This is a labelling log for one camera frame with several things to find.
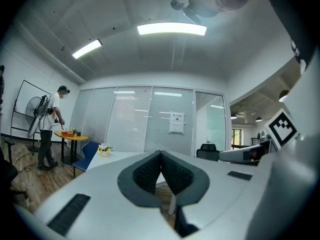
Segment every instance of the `flower pot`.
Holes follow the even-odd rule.
[[[110,152],[111,152],[111,149],[108,149],[107,151],[101,151],[100,156],[108,157],[108,156],[110,156]]]

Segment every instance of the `ceiling light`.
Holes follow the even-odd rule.
[[[153,23],[140,25],[137,28],[140,35],[154,33],[186,33],[204,36],[207,30],[206,26],[179,22]]]
[[[284,100],[285,100],[286,97],[288,96],[288,93],[289,93],[288,90],[282,90],[282,91],[280,92],[280,95],[279,95],[279,101],[280,101],[280,102],[284,102]]]
[[[73,57],[78,59],[82,55],[102,46],[102,43],[100,42],[99,39],[87,44],[85,47],[82,47],[80,50],[76,51],[74,54],[72,54]]]
[[[135,94],[133,90],[118,90],[114,91],[115,94]]]
[[[171,92],[154,92],[155,95],[166,95],[166,96],[177,96],[177,97],[181,97],[182,94],[181,93],[171,93]]]
[[[217,108],[217,109],[224,109],[224,107],[223,107],[223,106],[211,105],[210,107]]]

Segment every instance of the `ceiling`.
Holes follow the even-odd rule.
[[[238,116],[238,119],[232,120],[232,123],[244,124],[245,113],[253,115],[253,118],[261,116],[263,111],[272,107],[275,103],[279,103],[280,92],[282,90],[290,91],[300,76],[300,64],[293,58],[285,65],[280,75],[271,77],[255,93],[230,107],[231,113]]]
[[[236,11],[200,18],[205,36],[150,34],[138,25],[192,23],[171,0],[28,0],[16,23],[66,68],[85,81],[137,71],[197,72],[228,79],[283,28],[267,0],[249,0]],[[72,54],[100,39],[102,47]]]

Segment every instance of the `blue chair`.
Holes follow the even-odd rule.
[[[82,147],[82,152],[84,154],[84,159],[74,162],[73,165],[73,178],[76,177],[76,168],[86,171],[92,158],[94,158],[99,147],[99,143],[90,141]]]

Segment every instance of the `gray pants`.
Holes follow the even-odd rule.
[[[40,130],[41,144],[38,152],[38,166],[42,167],[45,165],[45,157],[48,161],[49,166],[55,165],[55,160],[51,153],[51,137],[52,130]]]

